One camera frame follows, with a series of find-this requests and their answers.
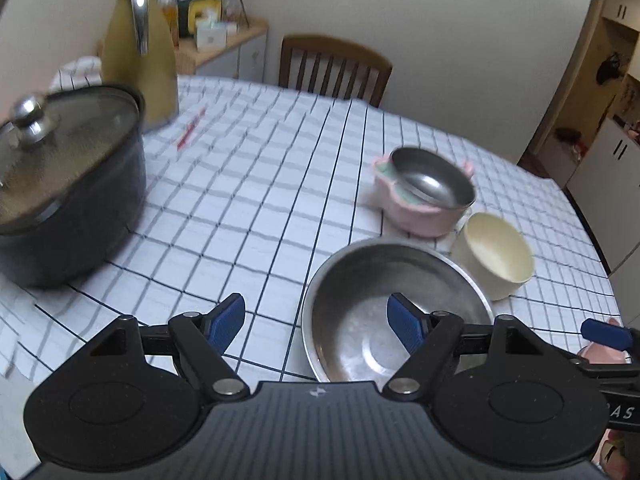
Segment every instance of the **pot lid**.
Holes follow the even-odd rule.
[[[138,132],[142,106],[118,86],[20,99],[0,128],[0,227],[53,213],[74,184]]]

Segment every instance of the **white wall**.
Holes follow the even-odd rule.
[[[0,14],[0,119],[21,94],[47,89],[57,68],[95,53],[115,0],[8,0]]]
[[[322,32],[394,64],[382,107],[518,160],[580,33],[590,0],[245,0],[270,20],[267,81],[280,42]]]

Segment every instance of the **stainless steel inner bowl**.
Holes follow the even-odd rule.
[[[476,200],[476,190],[468,177],[436,153],[404,147],[393,150],[390,158],[400,183],[433,205],[459,209]]]
[[[409,240],[364,240],[331,256],[306,292],[302,337],[319,381],[376,381],[409,354],[386,320],[386,300],[401,292],[425,312],[448,310],[466,322],[492,323],[478,286],[456,264]],[[479,364],[469,356],[461,365]]]

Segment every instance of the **chair backrest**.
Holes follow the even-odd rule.
[[[282,88],[289,87],[291,60],[293,51],[295,50],[302,51],[300,68],[298,69],[298,77],[296,79],[296,90],[303,89],[307,58],[309,53],[311,53],[312,55],[315,55],[315,61],[311,70],[311,76],[308,80],[308,86],[306,86],[306,91],[326,95],[329,87],[329,81],[332,79],[334,62],[340,61],[340,68],[334,80],[331,96],[334,98],[351,99],[353,87],[356,80],[359,78],[360,89],[358,90],[357,97],[358,99],[362,99],[367,90],[371,71],[375,70],[378,73],[378,76],[370,95],[369,104],[375,107],[380,104],[382,94],[385,92],[386,82],[389,80],[391,69],[393,68],[390,61],[386,57],[382,56],[382,54],[379,54],[375,50],[371,50],[366,46],[353,43],[352,41],[340,40],[339,38],[332,38],[331,36],[322,36],[320,34],[295,34],[292,36],[285,36],[282,40],[282,52],[280,53],[280,78],[278,80],[278,84]],[[328,61],[326,69],[324,70],[322,84],[318,92],[316,91],[316,82],[318,80],[318,71],[320,69],[321,59],[323,56],[327,57]],[[364,71],[363,75],[358,74],[358,72],[362,71]],[[343,86],[342,83],[345,72],[350,72],[351,75],[344,92],[340,92],[341,87]]]

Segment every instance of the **dining table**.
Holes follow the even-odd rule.
[[[99,83],[82,66],[65,66],[53,88]],[[252,389],[258,381],[313,381],[300,319],[322,263],[381,236],[411,237],[448,255],[468,217],[483,211],[515,226],[535,260],[533,277],[495,302],[495,315],[516,316],[571,352],[587,344],[585,319],[620,320],[598,254],[553,180],[361,100],[200,76],[179,76],[178,90],[179,116],[143,136],[146,203],[119,249],[58,288],[21,289],[0,278],[5,371],[15,367],[39,384],[120,315],[164,324],[239,292],[246,315],[226,362]],[[376,205],[370,165],[402,145],[472,163],[477,199],[449,235],[412,237]],[[174,371],[170,357],[148,362]]]

